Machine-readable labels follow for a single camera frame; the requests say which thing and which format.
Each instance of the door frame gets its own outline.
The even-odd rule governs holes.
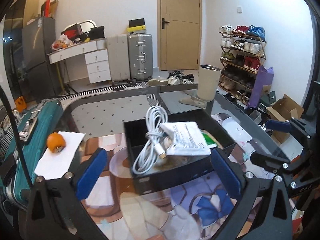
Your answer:
[[[163,66],[161,65],[161,0],[157,0],[157,40],[158,40],[158,69],[163,71]],[[200,55],[201,55],[201,40],[202,40],[202,0],[200,0],[200,28],[199,28],[199,49],[198,49],[198,67],[200,65]]]

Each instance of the green packet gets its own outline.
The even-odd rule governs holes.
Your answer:
[[[201,131],[202,136],[204,137],[207,145],[210,147],[210,149],[217,147],[217,143],[204,131]]]

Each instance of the blue sneaker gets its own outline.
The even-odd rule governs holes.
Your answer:
[[[263,41],[266,40],[266,33],[262,27],[251,25],[246,33],[247,35],[260,37]]]

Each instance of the white desk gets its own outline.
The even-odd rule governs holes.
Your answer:
[[[52,64],[80,54],[84,54],[90,83],[111,79],[105,38],[60,49],[48,54],[48,57]]]

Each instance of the coiled white usb cable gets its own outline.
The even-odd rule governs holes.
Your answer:
[[[160,124],[164,122],[168,122],[168,114],[163,107],[152,106],[148,109],[146,113],[146,125],[148,128],[146,138],[148,141],[133,163],[132,171],[135,174],[144,174],[149,171],[158,156],[164,153],[163,148],[159,144],[163,136]]]

